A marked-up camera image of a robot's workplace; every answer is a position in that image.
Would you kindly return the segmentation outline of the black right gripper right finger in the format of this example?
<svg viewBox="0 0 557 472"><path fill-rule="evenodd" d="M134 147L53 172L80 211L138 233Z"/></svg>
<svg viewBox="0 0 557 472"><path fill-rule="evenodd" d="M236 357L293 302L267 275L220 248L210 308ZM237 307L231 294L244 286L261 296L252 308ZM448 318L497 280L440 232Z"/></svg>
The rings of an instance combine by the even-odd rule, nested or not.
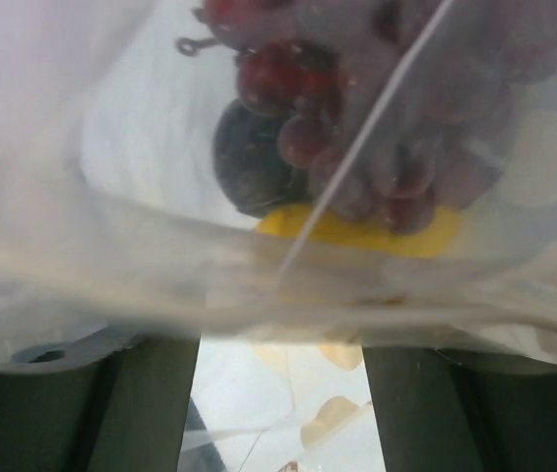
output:
<svg viewBox="0 0 557 472"><path fill-rule="evenodd" d="M557 365L425 348L362 351L389 471L557 471Z"/></svg>

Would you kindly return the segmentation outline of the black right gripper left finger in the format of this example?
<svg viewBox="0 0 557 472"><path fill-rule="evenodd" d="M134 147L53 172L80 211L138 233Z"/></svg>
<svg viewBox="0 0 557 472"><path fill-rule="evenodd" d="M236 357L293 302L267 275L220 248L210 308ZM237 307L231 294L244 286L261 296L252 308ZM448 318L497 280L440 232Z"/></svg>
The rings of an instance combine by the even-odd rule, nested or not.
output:
<svg viewBox="0 0 557 472"><path fill-rule="evenodd" d="M175 471L199 343L105 338L0 367L0 471Z"/></svg>

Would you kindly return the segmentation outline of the yellow fake fruit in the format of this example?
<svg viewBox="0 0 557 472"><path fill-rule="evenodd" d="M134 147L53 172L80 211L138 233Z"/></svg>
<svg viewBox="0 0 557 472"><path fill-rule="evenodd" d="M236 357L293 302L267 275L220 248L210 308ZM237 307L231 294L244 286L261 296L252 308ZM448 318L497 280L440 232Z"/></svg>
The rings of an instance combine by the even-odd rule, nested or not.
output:
<svg viewBox="0 0 557 472"><path fill-rule="evenodd" d="M312 204L284 206L272 211L255 227L257 233L287 239L297 249L296 255L289 259L289 268L312 256L315 246L329 249L334 256L340 249L349 248L406 259L434 259L453 241L462 221L458 210L438 206L424 228L399 235L374 221L345 222L327 210L308 229L306 224L313 210Z"/></svg>

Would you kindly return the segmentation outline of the clear zip top bag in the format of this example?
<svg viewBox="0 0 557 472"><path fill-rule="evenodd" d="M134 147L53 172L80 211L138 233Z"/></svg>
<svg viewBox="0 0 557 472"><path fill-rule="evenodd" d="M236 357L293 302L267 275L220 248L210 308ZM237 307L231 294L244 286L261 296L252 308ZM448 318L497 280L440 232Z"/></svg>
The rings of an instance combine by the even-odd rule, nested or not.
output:
<svg viewBox="0 0 557 472"><path fill-rule="evenodd" d="M496 183L444 253L297 249L213 170L234 54L203 1L0 1L0 367L93 326L557 365L557 74L516 89Z"/></svg>

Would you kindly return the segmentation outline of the dark round fake fruit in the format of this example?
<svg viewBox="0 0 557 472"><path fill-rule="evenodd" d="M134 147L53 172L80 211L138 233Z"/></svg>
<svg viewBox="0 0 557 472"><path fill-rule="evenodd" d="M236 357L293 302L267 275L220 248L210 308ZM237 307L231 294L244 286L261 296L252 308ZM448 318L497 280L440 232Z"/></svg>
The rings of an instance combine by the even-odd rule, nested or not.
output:
<svg viewBox="0 0 557 472"><path fill-rule="evenodd" d="M219 117L213 138L217 183L240 213L262 219L272 211L311 201L306 172L279 154L279 131L292 111L280 117L257 115L238 99Z"/></svg>

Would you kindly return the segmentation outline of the dark purple fake grapes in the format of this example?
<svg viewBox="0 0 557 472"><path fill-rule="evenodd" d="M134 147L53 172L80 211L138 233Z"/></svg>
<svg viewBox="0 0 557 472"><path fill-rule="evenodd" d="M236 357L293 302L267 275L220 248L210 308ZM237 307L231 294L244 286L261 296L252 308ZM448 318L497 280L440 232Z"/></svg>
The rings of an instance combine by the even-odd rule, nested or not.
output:
<svg viewBox="0 0 557 472"><path fill-rule="evenodd" d="M463 209L501 177L516 89L557 74L557 1L203 1L194 57L234 54L236 96L280 117L278 152L311 202L397 234Z"/></svg>

